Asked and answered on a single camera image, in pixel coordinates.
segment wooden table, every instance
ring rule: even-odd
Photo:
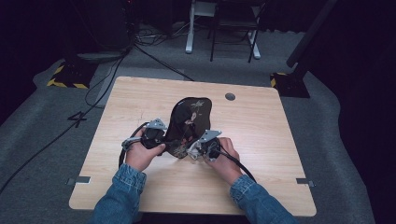
[[[225,94],[231,92],[235,100]],[[92,140],[70,199],[74,209],[93,209],[118,170],[120,144],[143,122],[161,118],[168,125],[174,105],[185,97],[212,103],[211,130],[233,140],[241,162],[294,216],[310,217],[316,207],[307,185],[280,98],[275,89],[138,77],[119,77]],[[204,161],[168,153],[154,158],[141,195],[141,212],[243,214],[229,186]]]

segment blue denim jacket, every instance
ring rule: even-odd
[[[145,183],[145,174],[124,163],[106,195],[95,206],[89,223],[133,223]],[[230,195],[251,223],[297,223],[277,199],[247,175],[233,183]]]

